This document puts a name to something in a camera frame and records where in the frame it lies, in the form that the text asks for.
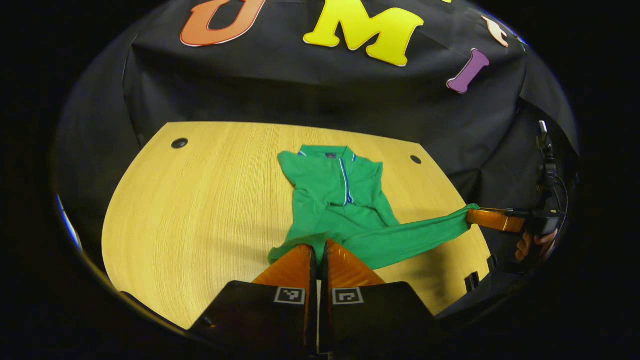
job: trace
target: green polo shirt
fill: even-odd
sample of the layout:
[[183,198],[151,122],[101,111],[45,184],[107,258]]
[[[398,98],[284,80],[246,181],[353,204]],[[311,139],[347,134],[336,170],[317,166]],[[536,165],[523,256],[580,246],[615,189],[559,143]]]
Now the green polo shirt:
[[314,247],[317,264],[330,238],[377,269],[412,258],[470,229],[467,209],[442,218],[401,225],[382,192],[382,163],[349,147],[303,145],[278,160],[293,192],[293,225],[284,245],[271,249],[274,263],[295,246]]

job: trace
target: orange letter u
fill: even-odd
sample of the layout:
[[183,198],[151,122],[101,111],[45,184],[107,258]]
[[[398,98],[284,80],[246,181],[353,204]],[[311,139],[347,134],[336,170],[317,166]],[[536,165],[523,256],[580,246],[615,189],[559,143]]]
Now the orange letter u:
[[207,46],[228,42],[246,33],[262,9],[266,0],[243,0],[244,5],[233,24],[224,29],[211,30],[209,23],[218,8],[229,0],[213,0],[191,9],[191,17],[184,25],[180,40],[188,46]]

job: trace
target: table surface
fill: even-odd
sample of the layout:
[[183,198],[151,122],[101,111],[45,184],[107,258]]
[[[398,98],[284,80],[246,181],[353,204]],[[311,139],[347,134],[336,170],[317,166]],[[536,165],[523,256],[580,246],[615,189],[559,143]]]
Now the table surface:
[[[174,149],[178,138],[188,144]],[[316,127],[171,122],[131,163],[109,204],[102,253],[113,286],[190,328],[229,281],[254,280],[269,266],[269,250],[283,244],[293,223],[293,187],[277,155],[302,145],[348,146],[383,162],[382,188],[401,224],[465,206],[416,143]],[[376,273],[408,282],[435,315],[466,294],[472,272],[488,274],[489,256],[473,225]]]

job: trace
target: black cloth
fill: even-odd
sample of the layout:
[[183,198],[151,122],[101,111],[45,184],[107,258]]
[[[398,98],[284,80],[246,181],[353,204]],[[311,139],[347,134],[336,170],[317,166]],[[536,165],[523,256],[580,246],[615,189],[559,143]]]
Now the black cloth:
[[[189,47],[180,32],[203,1],[171,1],[120,35],[92,63],[68,99],[54,157],[62,203],[86,253],[102,265],[104,215],[140,149],[167,122],[237,121],[356,131],[419,143],[465,202],[530,208],[538,199],[539,120],[552,123],[559,172],[568,181],[579,154],[563,91],[535,52],[508,28],[501,46],[486,14],[465,1],[363,0],[370,17],[392,7],[424,19],[406,50],[408,64],[305,44],[322,1],[268,1],[252,28],[224,44]],[[233,22],[243,2],[215,14]],[[472,48],[491,61],[465,94],[446,87]],[[512,256],[512,236],[484,231],[490,251]]]

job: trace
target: hand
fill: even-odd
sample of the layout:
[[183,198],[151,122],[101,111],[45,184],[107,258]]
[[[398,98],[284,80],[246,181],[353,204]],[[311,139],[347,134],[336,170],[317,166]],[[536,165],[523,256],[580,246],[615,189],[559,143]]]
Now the hand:
[[[544,252],[549,249],[549,247],[553,243],[552,240],[556,238],[557,234],[558,234],[558,229],[556,229],[553,233],[544,235],[543,237],[540,237],[538,235],[534,236],[533,241],[536,243],[536,245],[544,245],[540,250],[540,254],[544,254]],[[526,258],[527,255],[529,255],[529,249],[531,248],[531,240],[532,240],[531,234],[524,233],[522,240],[518,241],[518,250],[516,251],[516,259],[518,259],[518,261],[524,260],[524,258]]]

